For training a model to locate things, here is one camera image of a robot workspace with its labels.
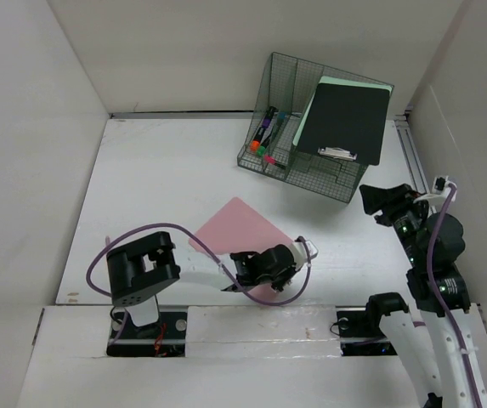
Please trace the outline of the pink clipboard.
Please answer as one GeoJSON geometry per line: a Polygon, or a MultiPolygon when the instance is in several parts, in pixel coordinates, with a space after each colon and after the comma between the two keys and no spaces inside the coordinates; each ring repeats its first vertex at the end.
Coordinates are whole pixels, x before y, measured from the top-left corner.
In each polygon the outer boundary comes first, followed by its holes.
{"type": "Polygon", "coordinates": [[[238,197],[232,198],[189,240],[195,250],[188,253],[181,266],[183,283],[209,286],[229,291],[234,285],[225,274],[237,274],[232,253],[262,253],[278,245],[290,246],[293,239],[274,226],[238,197]]]}

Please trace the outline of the black clipboard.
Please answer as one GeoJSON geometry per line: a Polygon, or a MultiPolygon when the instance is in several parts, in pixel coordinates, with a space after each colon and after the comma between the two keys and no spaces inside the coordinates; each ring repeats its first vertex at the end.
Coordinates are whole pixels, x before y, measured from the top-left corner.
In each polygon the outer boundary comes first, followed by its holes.
{"type": "Polygon", "coordinates": [[[304,112],[293,146],[314,156],[378,165],[390,95],[389,86],[323,76],[304,112]]]}

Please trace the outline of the pink highlighter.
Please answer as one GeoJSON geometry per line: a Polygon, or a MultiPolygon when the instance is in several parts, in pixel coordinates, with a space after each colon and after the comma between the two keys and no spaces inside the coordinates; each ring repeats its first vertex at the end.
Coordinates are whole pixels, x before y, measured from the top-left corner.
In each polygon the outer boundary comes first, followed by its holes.
{"type": "Polygon", "coordinates": [[[276,161],[273,157],[271,156],[264,156],[263,159],[270,165],[273,165],[275,167],[278,167],[280,169],[283,169],[285,170],[286,169],[286,165],[276,161]]]}

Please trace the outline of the green highlighter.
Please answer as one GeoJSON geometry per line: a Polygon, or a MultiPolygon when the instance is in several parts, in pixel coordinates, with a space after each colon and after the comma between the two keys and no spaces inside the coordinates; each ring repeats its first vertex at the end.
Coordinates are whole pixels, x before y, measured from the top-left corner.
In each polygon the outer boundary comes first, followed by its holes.
{"type": "Polygon", "coordinates": [[[275,138],[275,136],[277,135],[278,131],[279,131],[278,128],[274,128],[270,132],[270,134],[263,140],[263,142],[260,144],[260,146],[256,150],[256,155],[257,156],[263,156],[265,154],[267,148],[269,147],[269,144],[275,138]]]}

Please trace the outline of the orange highlighter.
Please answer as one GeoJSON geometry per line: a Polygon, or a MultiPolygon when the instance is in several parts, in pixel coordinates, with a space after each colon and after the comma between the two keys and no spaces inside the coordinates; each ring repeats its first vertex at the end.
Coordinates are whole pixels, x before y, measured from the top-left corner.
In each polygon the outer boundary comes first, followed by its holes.
{"type": "Polygon", "coordinates": [[[255,132],[255,134],[252,138],[252,141],[249,145],[250,151],[254,152],[260,147],[265,132],[266,132],[266,128],[264,128],[264,127],[260,127],[257,130],[257,132],[255,132]]]}

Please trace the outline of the blue highlighter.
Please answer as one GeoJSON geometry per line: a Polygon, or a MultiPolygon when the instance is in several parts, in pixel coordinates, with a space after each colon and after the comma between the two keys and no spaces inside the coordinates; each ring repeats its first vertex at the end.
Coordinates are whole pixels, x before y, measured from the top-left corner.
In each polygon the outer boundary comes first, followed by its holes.
{"type": "Polygon", "coordinates": [[[277,117],[276,117],[275,124],[277,126],[281,126],[284,123],[285,119],[286,119],[286,113],[285,112],[279,112],[277,117]]]}

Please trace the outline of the purple highlighter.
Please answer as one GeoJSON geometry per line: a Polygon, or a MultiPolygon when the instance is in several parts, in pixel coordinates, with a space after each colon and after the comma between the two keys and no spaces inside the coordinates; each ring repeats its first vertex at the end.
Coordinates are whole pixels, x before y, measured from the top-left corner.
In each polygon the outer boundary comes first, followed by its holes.
{"type": "Polygon", "coordinates": [[[271,123],[272,118],[274,117],[277,109],[274,106],[270,106],[263,117],[261,122],[261,128],[267,129],[269,124],[271,123]]]}

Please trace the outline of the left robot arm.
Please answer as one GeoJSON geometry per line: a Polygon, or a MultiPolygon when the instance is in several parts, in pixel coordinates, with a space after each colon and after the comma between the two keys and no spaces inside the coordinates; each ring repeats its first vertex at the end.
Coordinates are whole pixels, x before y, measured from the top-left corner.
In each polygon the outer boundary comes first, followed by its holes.
{"type": "Polygon", "coordinates": [[[187,252],[177,264],[175,245],[164,231],[141,237],[106,253],[112,305],[123,309],[142,337],[160,329],[160,315],[144,306],[176,283],[208,286],[222,293],[240,293],[254,303],[281,306],[293,300],[273,300],[259,291],[283,292],[302,269],[310,277],[316,246],[302,237],[263,252],[233,252],[217,256],[210,250],[187,252]]]}

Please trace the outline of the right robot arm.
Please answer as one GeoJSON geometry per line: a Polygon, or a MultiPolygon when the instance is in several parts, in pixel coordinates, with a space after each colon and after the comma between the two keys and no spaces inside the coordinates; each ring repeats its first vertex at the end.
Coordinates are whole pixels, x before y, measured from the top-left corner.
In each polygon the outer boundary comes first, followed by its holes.
{"type": "Polygon", "coordinates": [[[448,213],[456,184],[437,177],[429,193],[407,184],[390,189],[360,186],[364,212],[394,229],[411,268],[407,286],[422,317],[417,324],[397,292],[369,297],[366,329],[392,344],[422,407],[487,407],[470,327],[470,296],[456,267],[464,229],[448,213]]]}

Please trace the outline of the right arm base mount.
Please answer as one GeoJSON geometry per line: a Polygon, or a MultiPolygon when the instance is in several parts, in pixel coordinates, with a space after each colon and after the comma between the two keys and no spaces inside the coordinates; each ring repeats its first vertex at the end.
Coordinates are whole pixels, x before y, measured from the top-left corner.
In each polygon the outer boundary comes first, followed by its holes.
{"type": "Polygon", "coordinates": [[[364,308],[337,309],[330,332],[340,341],[342,357],[394,356],[396,351],[379,328],[380,319],[409,307],[396,292],[369,297],[364,308]]]}

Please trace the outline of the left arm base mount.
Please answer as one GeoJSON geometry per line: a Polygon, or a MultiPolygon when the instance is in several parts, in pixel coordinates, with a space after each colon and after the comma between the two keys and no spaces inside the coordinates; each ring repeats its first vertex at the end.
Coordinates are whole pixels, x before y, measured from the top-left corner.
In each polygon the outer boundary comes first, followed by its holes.
{"type": "Polygon", "coordinates": [[[185,357],[188,307],[160,307],[160,317],[151,325],[137,327],[131,316],[121,327],[124,312],[110,310],[111,328],[106,354],[121,358],[185,357]]]}

